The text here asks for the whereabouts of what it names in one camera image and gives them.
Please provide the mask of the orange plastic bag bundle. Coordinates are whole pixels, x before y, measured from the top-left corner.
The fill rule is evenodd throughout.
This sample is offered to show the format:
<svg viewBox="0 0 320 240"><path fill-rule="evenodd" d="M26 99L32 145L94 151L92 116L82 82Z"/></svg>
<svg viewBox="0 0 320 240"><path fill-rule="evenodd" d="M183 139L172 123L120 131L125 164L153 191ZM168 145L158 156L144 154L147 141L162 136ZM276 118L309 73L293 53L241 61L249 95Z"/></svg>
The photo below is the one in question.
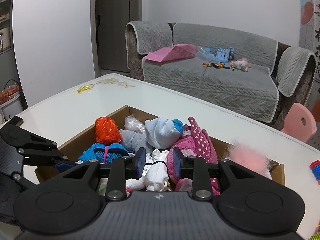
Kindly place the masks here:
<svg viewBox="0 0 320 240"><path fill-rule="evenodd" d="M110 145L122 141L118 126L108 116L97 118L95 121L95 142Z"/></svg>

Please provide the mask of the plush toy on sofa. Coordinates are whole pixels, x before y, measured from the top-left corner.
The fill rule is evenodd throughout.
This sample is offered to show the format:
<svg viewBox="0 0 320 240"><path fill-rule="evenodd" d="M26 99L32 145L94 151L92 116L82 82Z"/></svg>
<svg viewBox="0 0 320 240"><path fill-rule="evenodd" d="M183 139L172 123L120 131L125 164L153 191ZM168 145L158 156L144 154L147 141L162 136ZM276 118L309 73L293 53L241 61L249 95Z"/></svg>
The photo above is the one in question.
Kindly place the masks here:
<svg viewBox="0 0 320 240"><path fill-rule="evenodd" d="M246 58L242 58L236 61L230 62L230 67L233 69L241 70L243 72L247 72L251 67L251 64L248 62Z"/></svg>

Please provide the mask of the magenta dotted knit garment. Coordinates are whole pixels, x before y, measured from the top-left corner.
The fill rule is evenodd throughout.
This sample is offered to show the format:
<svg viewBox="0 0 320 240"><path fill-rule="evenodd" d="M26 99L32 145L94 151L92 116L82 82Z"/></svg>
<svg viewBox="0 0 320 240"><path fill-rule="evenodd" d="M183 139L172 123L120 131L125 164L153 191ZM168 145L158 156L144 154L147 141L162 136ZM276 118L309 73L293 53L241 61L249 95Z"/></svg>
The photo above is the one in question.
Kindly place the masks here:
<svg viewBox="0 0 320 240"><path fill-rule="evenodd" d="M212 145L210 137L205 129L201 129L196 120L190 116L188 118L190 125L183 126L183 133L169 150L167 158L167 170L170 182L174 185L174 191L191 192L192 180L180 179L176 176L173 149L179 148L185 157L194 155L203 158L207 163L217 164L217 153Z"/></svg>

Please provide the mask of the light blue sock bundle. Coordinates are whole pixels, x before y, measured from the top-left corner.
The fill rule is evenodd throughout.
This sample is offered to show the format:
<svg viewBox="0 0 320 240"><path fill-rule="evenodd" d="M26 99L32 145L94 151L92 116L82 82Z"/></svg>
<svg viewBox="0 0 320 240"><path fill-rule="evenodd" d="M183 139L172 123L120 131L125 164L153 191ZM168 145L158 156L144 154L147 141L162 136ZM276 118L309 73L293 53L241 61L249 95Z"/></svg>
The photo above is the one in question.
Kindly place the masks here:
<svg viewBox="0 0 320 240"><path fill-rule="evenodd" d="M183 134L183 123L178 119L155 118L145 121L146 140L154 148L171 148Z"/></svg>

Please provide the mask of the grey and white sock bundle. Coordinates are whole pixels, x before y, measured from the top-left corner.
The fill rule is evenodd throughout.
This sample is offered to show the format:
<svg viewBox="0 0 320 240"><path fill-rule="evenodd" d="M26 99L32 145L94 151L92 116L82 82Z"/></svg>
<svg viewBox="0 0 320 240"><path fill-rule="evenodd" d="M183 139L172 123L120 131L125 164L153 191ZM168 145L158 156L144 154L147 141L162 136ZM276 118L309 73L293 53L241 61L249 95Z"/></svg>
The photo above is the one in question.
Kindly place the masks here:
<svg viewBox="0 0 320 240"><path fill-rule="evenodd" d="M128 151L136 154L140 148L144 148L146 153L153 152L154 148L147 142L146 134L125 129L120 129L119 133L122 137L120 144Z"/></svg>

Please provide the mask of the grey covered sofa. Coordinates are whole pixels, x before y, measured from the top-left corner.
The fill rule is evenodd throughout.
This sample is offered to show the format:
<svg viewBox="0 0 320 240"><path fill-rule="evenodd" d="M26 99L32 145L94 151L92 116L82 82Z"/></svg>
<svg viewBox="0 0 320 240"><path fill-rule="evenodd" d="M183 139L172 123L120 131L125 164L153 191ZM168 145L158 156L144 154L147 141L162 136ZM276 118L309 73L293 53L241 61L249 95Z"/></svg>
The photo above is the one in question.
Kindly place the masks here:
<svg viewBox="0 0 320 240"><path fill-rule="evenodd" d="M125 30L127 66L134 79L181 92L282 129L294 103L306 105L318 69L316 55L245 31L191 23L131 21ZM233 48L241 69L216 68L202 55L169 62L148 53L178 44Z"/></svg>

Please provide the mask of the blue toy castle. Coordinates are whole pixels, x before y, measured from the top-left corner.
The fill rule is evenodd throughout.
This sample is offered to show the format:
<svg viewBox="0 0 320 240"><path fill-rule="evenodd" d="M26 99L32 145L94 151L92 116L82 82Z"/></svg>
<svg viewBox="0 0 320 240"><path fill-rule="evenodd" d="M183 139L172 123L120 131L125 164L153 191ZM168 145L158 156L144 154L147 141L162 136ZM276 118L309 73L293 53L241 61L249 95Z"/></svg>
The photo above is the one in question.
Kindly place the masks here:
<svg viewBox="0 0 320 240"><path fill-rule="evenodd" d="M212 48L205 47L204 57L212 61L227 63L234 59L234 48L217 48L217 50L213 50Z"/></svg>

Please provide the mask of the clear plastic bag bundle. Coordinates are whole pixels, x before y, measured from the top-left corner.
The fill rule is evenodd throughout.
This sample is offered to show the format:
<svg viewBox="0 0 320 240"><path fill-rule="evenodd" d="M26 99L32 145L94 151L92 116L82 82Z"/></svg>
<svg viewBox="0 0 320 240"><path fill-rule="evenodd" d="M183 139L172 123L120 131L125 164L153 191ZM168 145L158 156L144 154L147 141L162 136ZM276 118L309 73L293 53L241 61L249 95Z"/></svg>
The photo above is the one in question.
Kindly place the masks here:
<svg viewBox="0 0 320 240"><path fill-rule="evenodd" d="M125 117L124 128L127 131L145 133L145 125L140 120L138 120L133 114Z"/></svg>

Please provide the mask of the colourful block toy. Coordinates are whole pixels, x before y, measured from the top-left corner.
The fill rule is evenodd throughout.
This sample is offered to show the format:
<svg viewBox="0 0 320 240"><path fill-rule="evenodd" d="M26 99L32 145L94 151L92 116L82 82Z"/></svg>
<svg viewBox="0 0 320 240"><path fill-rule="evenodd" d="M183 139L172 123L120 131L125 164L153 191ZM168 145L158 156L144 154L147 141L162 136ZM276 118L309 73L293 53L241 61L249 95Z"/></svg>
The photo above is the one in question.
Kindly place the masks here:
<svg viewBox="0 0 320 240"><path fill-rule="evenodd" d="M309 167L316 178L318 185L320 185L320 160L313 161Z"/></svg>

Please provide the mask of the pink fluffy pompom keychain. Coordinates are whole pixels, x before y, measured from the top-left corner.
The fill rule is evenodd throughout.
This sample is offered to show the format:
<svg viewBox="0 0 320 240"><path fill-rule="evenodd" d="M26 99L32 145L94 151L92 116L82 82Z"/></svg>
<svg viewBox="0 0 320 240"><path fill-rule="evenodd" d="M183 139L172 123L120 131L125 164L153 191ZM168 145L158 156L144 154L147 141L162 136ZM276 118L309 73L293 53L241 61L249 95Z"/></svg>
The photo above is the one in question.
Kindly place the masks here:
<svg viewBox="0 0 320 240"><path fill-rule="evenodd" d="M268 179L272 179L269 167L270 160L259 151L239 142L229 146L225 158Z"/></svg>

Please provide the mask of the pink child chair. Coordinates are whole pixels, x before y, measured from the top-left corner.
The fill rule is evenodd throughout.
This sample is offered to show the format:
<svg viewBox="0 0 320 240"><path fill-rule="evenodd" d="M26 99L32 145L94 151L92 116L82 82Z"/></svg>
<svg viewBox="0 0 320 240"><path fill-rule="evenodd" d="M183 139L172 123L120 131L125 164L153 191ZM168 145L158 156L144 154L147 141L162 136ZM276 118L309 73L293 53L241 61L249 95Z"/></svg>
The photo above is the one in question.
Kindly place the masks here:
<svg viewBox="0 0 320 240"><path fill-rule="evenodd" d="M296 102L288 111L281 131L306 143L317 132L316 120L305 106Z"/></svg>

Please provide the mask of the floral decorated cabinet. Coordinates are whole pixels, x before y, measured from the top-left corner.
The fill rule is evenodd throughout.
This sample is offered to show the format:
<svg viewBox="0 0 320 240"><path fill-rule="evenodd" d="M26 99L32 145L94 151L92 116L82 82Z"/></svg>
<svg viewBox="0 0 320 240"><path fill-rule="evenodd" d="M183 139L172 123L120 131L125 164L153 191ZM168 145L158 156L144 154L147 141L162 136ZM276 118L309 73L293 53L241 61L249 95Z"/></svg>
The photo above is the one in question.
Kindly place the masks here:
<svg viewBox="0 0 320 240"><path fill-rule="evenodd" d="M319 0L300 0L299 46L319 57Z"/></svg>

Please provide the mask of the dark wooden door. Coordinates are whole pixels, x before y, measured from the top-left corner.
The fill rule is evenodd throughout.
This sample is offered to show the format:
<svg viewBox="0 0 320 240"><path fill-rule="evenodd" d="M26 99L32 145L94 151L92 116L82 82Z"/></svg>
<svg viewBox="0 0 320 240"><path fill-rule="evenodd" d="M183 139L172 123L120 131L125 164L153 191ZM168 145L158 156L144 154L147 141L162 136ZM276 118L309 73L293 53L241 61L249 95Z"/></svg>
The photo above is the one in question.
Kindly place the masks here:
<svg viewBox="0 0 320 240"><path fill-rule="evenodd" d="M96 0L99 67L128 73L125 26L129 22L129 0Z"/></svg>

